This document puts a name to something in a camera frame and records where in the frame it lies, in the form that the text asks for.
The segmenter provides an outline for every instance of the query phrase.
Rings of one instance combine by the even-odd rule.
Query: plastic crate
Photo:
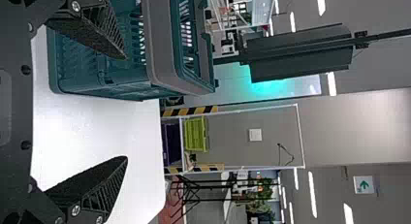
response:
[[[208,125],[206,118],[190,118],[184,122],[184,147],[186,150],[208,152]]]
[[[189,87],[185,89],[188,92],[184,92],[184,89],[174,89],[173,86],[156,83],[149,77],[152,73],[146,63],[145,33],[147,30],[144,27],[146,16],[143,15],[142,0],[110,0],[110,2],[115,11],[120,33],[124,38],[128,58],[116,60],[107,57],[49,29],[47,41],[52,90],[59,93],[134,101],[189,93]],[[179,37],[169,39],[173,41],[176,49],[176,53],[170,55],[173,58],[162,60],[175,61],[173,69],[179,75],[189,73],[190,77],[199,78],[201,64],[197,51],[199,40],[194,34],[195,31],[190,33],[190,29],[195,28],[195,24],[192,23],[196,22],[194,0],[170,0],[170,2],[170,9],[177,9],[181,17],[176,20],[179,29],[170,27],[170,31],[175,31],[173,34]],[[213,78],[211,80],[212,84],[210,83],[207,89],[210,86],[213,91]],[[201,79],[193,81],[200,86],[205,86]]]

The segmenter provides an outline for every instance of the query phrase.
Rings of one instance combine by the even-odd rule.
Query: emergency exit sign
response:
[[[375,193],[374,179],[372,176],[354,176],[354,188],[356,194]]]

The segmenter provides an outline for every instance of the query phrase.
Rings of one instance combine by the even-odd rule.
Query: red floor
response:
[[[175,217],[171,218],[171,215],[175,213],[179,208],[181,208],[181,202],[178,201],[178,194],[175,192],[175,189],[172,189],[166,200],[166,205],[164,206],[163,210],[158,214],[159,224],[172,224],[174,223],[179,217],[180,212],[178,212]],[[184,219],[181,218],[175,224],[184,224]]]

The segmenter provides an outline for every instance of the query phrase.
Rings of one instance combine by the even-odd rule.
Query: gray wall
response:
[[[278,154],[277,143],[282,143],[295,155],[290,166],[303,165],[296,107],[209,115],[207,119],[210,151],[198,153],[199,162],[226,166],[284,166],[291,157],[283,150]],[[262,129],[263,140],[250,142],[249,129]]]
[[[294,186],[293,171],[283,171],[287,201],[293,203],[295,223],[345,223],[343,203],[353,209],[354,222],[409,223],[407,204],[411,197],[411,165],[349,166],[346,176],[342,167],[310,169],[314,177],[318,218],[311,214],[308,170],[299,170],[300,190]],[[353,176],[374,176],[378,194],[355,195]],[[289,210],[285,209],[287,223]]]
[[[342,22],[353,32],[370,34],[409,28],[409,0],[326,0],[318,15],[317,0],[279,0],[280,12],[295,13],[297,30]],[[290,32],[289,15],[273,18],[276,33]],[[349,71],[335,73],[338,93],[410,86],[411,39],[381,42],[357,56]]]
[[[221,107],[298,103],[308,167],[411,161],[411,88]]]

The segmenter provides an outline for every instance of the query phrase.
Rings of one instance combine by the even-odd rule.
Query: teal plastic crate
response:
[[[126,60],[116,60],[47,30],[50,86],[55,92],[90,95],[121,100],[141,101],[184,94],[149,78],[146,63],[146,38],[142,0],[110,0],[124,38]],[[191,82],[211,88],[213,77],[201,78],[201,57],[198,55],[195,0],[170,0],[172,15],[178,16],[173,31],[175,70],[189,76]],[[210,47],[210,39],[205,41]]]

